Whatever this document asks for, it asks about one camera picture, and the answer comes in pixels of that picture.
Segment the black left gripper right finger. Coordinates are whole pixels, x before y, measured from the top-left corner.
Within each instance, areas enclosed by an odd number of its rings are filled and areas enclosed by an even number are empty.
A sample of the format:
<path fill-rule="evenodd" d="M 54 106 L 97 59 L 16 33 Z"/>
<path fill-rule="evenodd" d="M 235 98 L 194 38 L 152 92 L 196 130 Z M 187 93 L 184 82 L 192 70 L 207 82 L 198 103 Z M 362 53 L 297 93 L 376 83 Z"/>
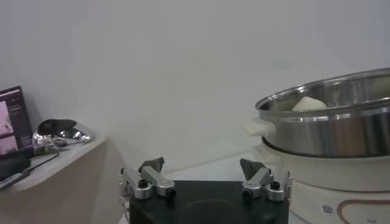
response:
<path fill-rule="evenodd" d="M 239 164 L 243 170 L 245 181 L 242 183 L 242 196 L 245 201 L 252 201 L 265 193 L 269 201 L 291 199 L 292 177 L 286 172 L 282 181 L 277 181 L 272 169 L 263 163 L 241 158 Z"/>

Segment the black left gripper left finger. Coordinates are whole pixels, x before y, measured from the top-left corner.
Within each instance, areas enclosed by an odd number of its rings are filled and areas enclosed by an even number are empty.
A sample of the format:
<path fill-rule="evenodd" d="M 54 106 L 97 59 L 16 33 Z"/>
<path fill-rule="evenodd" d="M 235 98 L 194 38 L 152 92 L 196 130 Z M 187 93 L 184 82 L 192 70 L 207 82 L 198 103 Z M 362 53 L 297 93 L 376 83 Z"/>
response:
<path fill-rule="evenodd" d="M 134 197 L 148 200 L 153 191 L 158 196 L 171 200 L 176 196 L 176 184 L 165 178 L 161 170 L 165 160 L 159 157 L 145 161 L 138 169 L 123 167 L 119 171 L 119 195 L 123 198 Z"/>

